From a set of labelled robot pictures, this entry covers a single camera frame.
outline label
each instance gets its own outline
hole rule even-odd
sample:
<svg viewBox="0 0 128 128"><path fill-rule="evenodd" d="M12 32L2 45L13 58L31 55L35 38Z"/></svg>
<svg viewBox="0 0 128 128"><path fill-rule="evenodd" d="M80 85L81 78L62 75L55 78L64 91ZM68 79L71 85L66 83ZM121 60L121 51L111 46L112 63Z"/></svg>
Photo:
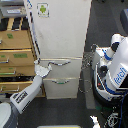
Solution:
<svg viewBox="0 0 128 128"><path fill-rule="evenodd" d="M13 69L13 68L8 68L9 70Z"/></svg>
<svg viewBox="0 0 128 128"><path fill-rule="evenodd" d="M26 53L13 54L14 58L28 58Z"/></svg>
<svg viewBox="0 0 128 128"><path fill-rule="evenodd" d="M7 10L9 14L20 14L20 9Z"/></svg>
<svg viewBox="0 0 128 128"><path fill-rule="evenodd" d="M114 81L119 85L121 81L124 79L126 70L124 68L120 68L119 73L116 75L116 78L114 78Z"/></svg>
<svg viewBox="0 0 128 128"><path fill-rule="evenodd" d="M0 55L0 57L1 57L1 58L6 58L6 56L5 56L5 55Z"/></svg>
<svg viewBox="0 0 128 128"><path fill-rule="evenodd" d="M11 33L8 33L7 36L9 39L13 39L13 35Z"/></svg>
<svg viewBox="0 0 128 128"><path fill-rule="evenodd" d="M123 66L123 64L120 64L112 78L112 80L117 88L120 87L120 85L124 81L127 74L128 74L128 71L126 70L126 68Z"/></svg>

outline floor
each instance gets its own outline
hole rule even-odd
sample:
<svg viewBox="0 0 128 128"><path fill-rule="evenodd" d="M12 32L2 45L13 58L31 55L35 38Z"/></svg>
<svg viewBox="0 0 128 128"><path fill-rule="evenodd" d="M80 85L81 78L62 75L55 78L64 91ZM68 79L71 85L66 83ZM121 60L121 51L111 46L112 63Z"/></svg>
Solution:
<svg viewBox="0 0 128 128"><path fill-rule="evenodd" d="M102 3L101 0L92 0L86 36L86 53L91 52L92 44L100 47L110 46L111 36L114 33L126 36L120 23L120 12L125 8L128 8L128 0L125 0L124 3L121 3L120 0L105 0L105 3ZM88 68L83 65L80 88L83 91L85 89L86 94L78 91L77 99L35 98L26 111L19 116L18 128L36 128L41 125L79 125L83 128L92 128L93 122L90 118L92 115L98 117L99 124L103 128L106 119L101 115L100 110L93 106L95 99L92 96L92 90L87 93L87 82L85 81L89 80L87 76L89 76Z"/></svg>

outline cable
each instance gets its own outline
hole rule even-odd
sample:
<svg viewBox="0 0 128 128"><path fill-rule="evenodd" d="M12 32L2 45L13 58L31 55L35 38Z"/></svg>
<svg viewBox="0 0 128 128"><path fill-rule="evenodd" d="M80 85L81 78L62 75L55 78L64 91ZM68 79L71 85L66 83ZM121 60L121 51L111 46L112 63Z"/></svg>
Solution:
<svg viewBox="0 0 128 128"><path fill-rule="evenodd" d="M82 93L88 93L92 89L92 83L89 80L84 80L84 81L90 83L91 86L87 91L82 91L80 86L79 86L79 91L82 92Z"/></svg>
<svg viewBox="0 0 128 128"><path fill-rule="evenodd" d="M119 122L119 127L118 128L120 128L120 126L121 126L121 121L122 121L122 107L123 107L124 98L125 98L125 96L127 94L128 94L128 90L125 91L125 94L124 94L123 99L122 99L122 102L121 102L121 117L120 117L120 122Z"/></svg>
<svg viewBox="0 0 128 128"><path fill-rule="evenodd" d="M114 126L118 123L118 113L112 113L107 121L104 124L104 128L106 128L106 125L108 124L109 127L114 128Z"/></svg>

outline wooden drawer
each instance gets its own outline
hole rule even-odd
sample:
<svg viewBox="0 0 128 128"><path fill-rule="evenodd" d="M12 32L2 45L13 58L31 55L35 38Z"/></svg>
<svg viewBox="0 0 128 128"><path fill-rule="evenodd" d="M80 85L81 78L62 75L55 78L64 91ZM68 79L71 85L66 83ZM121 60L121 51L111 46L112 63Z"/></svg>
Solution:
<svg viewBox="0 0 128 128"><path fill-rule="evenodd" d="M0 77L13 77L13 76L34 76L35 67L24 66L24 67L0 67Z"/></svg>
<svg viewBox="0 0 128 128"><path fill-rule="evenodd" d="M52 66L52 71L47 78L80 77L82 58L42 60L40 62L43 67L47 67L48 64Z"/></svg>
<svg viewBox="0 0 128 128"><path fill-rule="evenodd" d="M27 30L0 31L0 49L31 48Z"/></svg>
<svg viewBox="0 0 128 128"><path fill-rule="evenodd" d="M27 66L34 65L31 49L0 50L0 66Z"/></svg>
<svg viewBox="0 0 128 128"><path fill-rule="evenodd" d="M14 93L22 91L27 86L31 85L32 81L27 82L1 82L0 93Z"/></svg>

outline white panel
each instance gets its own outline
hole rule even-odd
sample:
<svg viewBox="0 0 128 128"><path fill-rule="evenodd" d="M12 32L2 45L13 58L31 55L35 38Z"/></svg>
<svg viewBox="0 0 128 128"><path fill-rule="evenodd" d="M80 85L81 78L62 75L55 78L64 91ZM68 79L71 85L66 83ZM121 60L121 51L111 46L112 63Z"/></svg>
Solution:
<svg viewBox="0 0 128 128"><path fill-rule="evenodd" d="M65 60L49 60L49 61L44 60L41 61L40 65L42 65L43 67L47 67L49 62L52 62L50 63L52 66L52 71L50 71L47 78L65 78L65 77L78 78L80 76L82 59L75 59L75 60L65 59Z"/></svg>
<svg viewBox="0 0 128 128"><path fill-rule="evenodd" d="M44 79L43 81L47 99L77 98L79 79L59 79L59 83L52 81L56 81L56 79Z"/></svg>
<svg viewBox="0 0 128 128"><path fill-rule="evenodd" d="M38 3L47 3L49 17L38 15ZM32 0L40 58L83 56L91 0Z"/></svg>

